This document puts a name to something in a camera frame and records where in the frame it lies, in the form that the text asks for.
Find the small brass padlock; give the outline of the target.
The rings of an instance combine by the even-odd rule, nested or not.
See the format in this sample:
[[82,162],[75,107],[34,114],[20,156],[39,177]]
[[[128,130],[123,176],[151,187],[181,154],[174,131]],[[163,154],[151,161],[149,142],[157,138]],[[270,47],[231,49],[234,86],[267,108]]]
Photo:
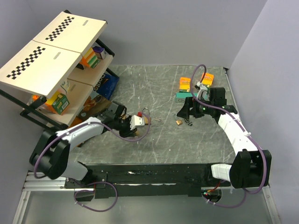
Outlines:
[[174,117],[174,119],[176,121],[176,124],[178,126],[181,125],[181,124],[183,124],[183,121],[176,114],[174,114],[173,117]]

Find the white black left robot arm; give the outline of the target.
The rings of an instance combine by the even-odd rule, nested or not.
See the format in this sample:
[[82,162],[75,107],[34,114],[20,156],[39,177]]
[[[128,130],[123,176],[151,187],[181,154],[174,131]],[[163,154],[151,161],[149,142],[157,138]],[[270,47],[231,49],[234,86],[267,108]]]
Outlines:
[[29,159],[34,176],[36,179],[48,177],[52,180],[59,177],[71,178],[80,187],[86,188],[97,177],[84,163],[71,161],[70,151],[105,132],[111,132],[124,141],[138,141],[135,137],[137,128],[144,124],[144,116],[127,115],[124,105],[112,102],[109,107],[71,128],[56,132],[46,130]]

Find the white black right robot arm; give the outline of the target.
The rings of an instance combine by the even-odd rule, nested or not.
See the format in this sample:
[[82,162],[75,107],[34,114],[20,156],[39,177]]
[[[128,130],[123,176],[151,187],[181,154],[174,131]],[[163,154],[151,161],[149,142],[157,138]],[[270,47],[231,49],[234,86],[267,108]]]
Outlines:
[[204,181],[209,186],[220,180],[230,182],[236,189],[266,186],[269,183],[272,156],[268,150],[259,151],[251,134],[243,126],[233,105],[227,104],[226,90],[214,87],[207,91],[207,99],[186,97],[177,116],[188,121],[191,116],[210,115],[224,131],[235,152],[232,164],[208,165]]

